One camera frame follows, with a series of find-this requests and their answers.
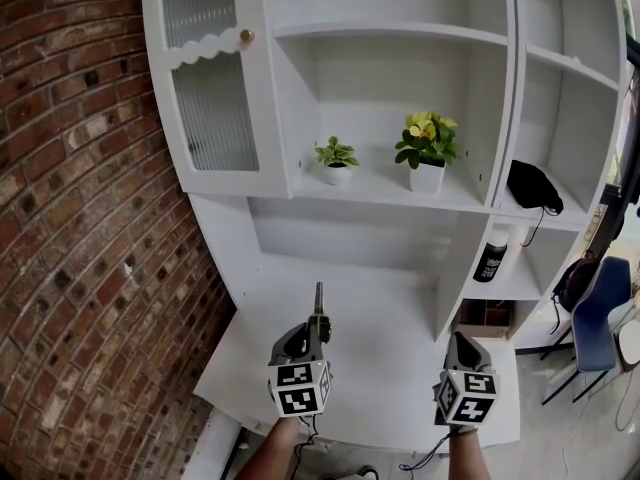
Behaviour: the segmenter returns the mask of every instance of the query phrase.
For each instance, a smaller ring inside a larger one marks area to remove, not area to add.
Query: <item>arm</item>
[[[284,480],[299,430],[298,418],[280,418],[236,480]]]
[[[451,438],[449,480],[490,480],[477,432]]]

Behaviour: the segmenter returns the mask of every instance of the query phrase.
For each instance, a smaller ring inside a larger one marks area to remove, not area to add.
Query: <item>brass knob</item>
[[[252,30],[243,30],[242,32],[240,32],[240,40],[243,43],[250,43],[251,41],[253,41],[253,38],[255,37],[255,34],[253,33]]]

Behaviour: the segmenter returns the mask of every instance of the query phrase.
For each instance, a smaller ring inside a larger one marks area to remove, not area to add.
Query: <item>blue chair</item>
[[[629,262],[622,258],[606,257],[600,263],[591,284],[576,304],[571,314],[571,327],[557,343],[573,333],[576,371],[542,405],[553,400],[580,373],[602,372],[598,378],[580,393],[580,400],[602,378],[615,368],[617,350],[609,328],[609,313],[631,299],[631,270]]]

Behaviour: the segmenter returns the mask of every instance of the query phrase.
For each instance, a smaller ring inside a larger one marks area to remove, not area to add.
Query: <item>metal chair leg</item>
[[[560,336],[560,338],[558,338],[556,342],[553,345],[551,345],[551,347],[544,354],[542,354],[542,357],[540,357],[540,361],[543,361],[545,357],[551,354],[551,352],[553,352],[556,349],[556,347],[560,345],[560,343],[562,343],[562,340],[564,340],[567,336],[569,336],[570,332],[571,332],[571,326],[569,326],[567,330],[562,333],[562,336]]]
[[[580,372],[578,370],[576,370],[571,377],[569,377],[567,380],[564,381],[564,383],[562,384],[562,386],[560,386],[558,389],[556,389],[553,393],[551,393],[551,396],[549,396],[546,400],[544,400],[542,402],[542,405],[547,405],[549,402],[551,402],[551,400],[553,400],[556,396],[558,396],[558,393],[560,393],[560,391],[562,391],[564,388],[566,388],[573,379],[575,379],[578,375],[580,375]]]
[[[602,372],[600,375],[598,375],[598,378],[596,380],[594,380],[591,384],[589,384],[582,393],[580,393],[576,398],[573,399],[573,403],[575,404],[584,395],[586,395],[591,390],[591,388],[593,388],[593,386],[595,386],[598,382],[600,382],[604,378],[604,376],[607,373],[609,373],[609,370],[607,370],[606,372]]]

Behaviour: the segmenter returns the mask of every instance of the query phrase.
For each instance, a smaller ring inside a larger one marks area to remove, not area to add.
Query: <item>brick wall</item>
[[[234,308],[180,190],[140,0],[0,0],[0,464],[178,478]]]

